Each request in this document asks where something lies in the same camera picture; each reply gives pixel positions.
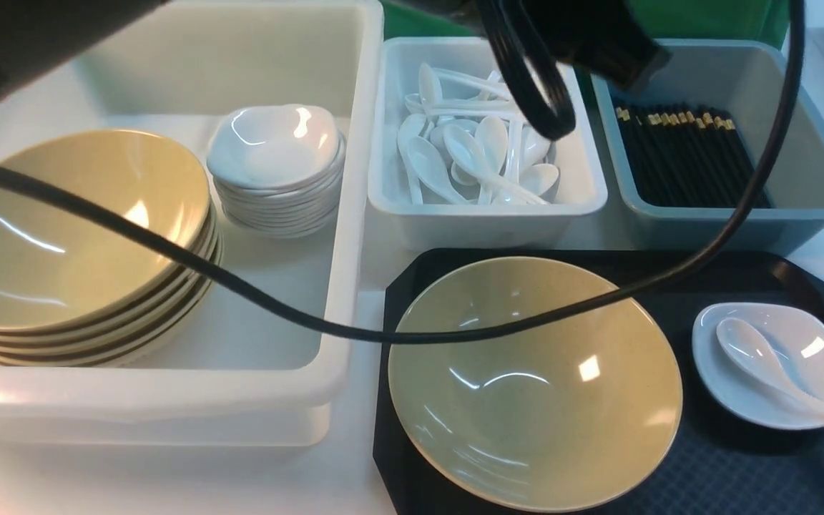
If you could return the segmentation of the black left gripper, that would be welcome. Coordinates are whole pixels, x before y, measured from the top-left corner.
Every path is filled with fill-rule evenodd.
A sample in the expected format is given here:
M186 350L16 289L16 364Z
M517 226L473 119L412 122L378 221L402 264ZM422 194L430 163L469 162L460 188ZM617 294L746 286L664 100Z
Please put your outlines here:
M627 1L414 1L525 62L565 63L622 91L642 90L672 52L648 35Z

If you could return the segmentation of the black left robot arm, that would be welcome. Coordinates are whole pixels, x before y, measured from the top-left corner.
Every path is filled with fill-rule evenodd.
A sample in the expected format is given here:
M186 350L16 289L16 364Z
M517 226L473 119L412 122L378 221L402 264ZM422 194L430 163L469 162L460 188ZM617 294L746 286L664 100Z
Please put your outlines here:
M0 101L163 6L161 1L0 1ZM671 53L624 1L402 1L490 43L517 107L542 136L576 127L558 65L643 88Z

